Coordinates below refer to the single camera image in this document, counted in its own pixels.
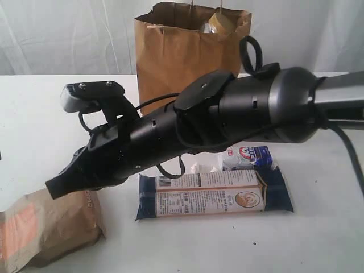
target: white table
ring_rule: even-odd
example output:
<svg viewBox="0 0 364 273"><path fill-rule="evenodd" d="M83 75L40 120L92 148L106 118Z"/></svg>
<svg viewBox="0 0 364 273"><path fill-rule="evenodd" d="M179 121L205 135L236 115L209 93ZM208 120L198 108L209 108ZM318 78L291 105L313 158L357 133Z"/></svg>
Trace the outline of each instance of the white table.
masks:
<svg viewBox="0 0 364 273"><path fill-rule="evenodd" d="M59 95L69 82L100 80L122 84L138 104L134 75L0 77L0 210L44 188L87 143L77 114L63 112ZM91 126L100 120L100 114L86 119ZM363 162L364 133L348 134ZM107 240L24 272L364 272L364 198L339 138L319 131L303 144L268 146L286 176L294 214L135 222L135 175L99 191ZM195 161L217 163L207 153L183 159L187 170ZM176 159L164 166L179 171ZM159 174L155 167L144 173Z"/></svg>

